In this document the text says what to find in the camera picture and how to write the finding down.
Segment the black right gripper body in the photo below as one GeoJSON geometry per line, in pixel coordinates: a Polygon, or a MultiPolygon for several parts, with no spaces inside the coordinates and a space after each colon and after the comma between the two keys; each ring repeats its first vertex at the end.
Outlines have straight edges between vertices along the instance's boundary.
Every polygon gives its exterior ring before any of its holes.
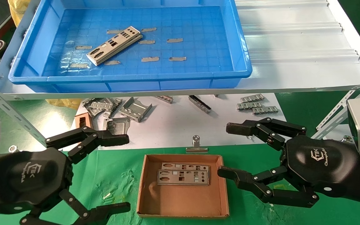
{"type": "Polygon", "coordinates": [[[300,191],[360,202],[360,154],[352,143],[298,135],[285,143],[282,165],[300,191]]]}

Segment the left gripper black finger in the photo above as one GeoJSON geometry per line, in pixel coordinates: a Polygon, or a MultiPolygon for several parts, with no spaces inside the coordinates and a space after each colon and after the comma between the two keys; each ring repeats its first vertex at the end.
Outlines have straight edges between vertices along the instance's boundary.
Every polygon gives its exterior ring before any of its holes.
{"type": "MultiPolygon", "coordinates": [[[[78,215],[73,225],[106,225],[110,217],[114,214],[129,212],[131,209],[129,202],[98,206],[87,210],[68,189],[59,192],[59,197],[78,215]]],[[[57,223],[40,219],[42,210],[33,208],[26,216],[20,220],[21,225],[57,225],[57,223]]]]}
{"type": "Polygon", "coordinates": [[[45,139],[46,147],[53,147],[55,149],[77,144],[76,147],[68,152],[67,157],[72,164],[79,163],[99,146],[121,146],[129,142],[127,134],[112,134],[108,130],[96,131],[87,126],[45,139]]]}

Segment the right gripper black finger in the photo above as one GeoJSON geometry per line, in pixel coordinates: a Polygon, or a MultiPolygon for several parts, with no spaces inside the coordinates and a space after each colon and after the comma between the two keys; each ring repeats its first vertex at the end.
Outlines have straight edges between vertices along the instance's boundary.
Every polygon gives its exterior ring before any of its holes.
{"type": "Polygon", "coordinates": [[[219,166],[218,176],[233,180],[238,189],[253,193],[263,203],[311,208],[319,196],[310,187],[298,186],[297,191],[270,188],[268,185],[283,179],[291,181],[291,172],[285,166],[279,166],[257,175],[250,172],[219,166]]]}
{"type": "Polygon", "coordinates": [[[286,137],[297,137],[306,135],[306,127],[280,121],[272,118],[264,118],[259,121],[245,120],[243,123],[228,123],[226,125],[228,134],[240,136],[256,136],[277,151],[284,149],[286,137]]]}

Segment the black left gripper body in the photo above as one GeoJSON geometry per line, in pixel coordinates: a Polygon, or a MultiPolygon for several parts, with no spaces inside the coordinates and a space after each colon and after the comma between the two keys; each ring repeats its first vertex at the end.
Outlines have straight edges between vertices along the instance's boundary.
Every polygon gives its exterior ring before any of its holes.
{"type": "Polygon", "coordinates": [[[62,201],[59,193],[73,175],[69,159],[54,148],[0,154],[0,214],[49,211],[62,201]]]}

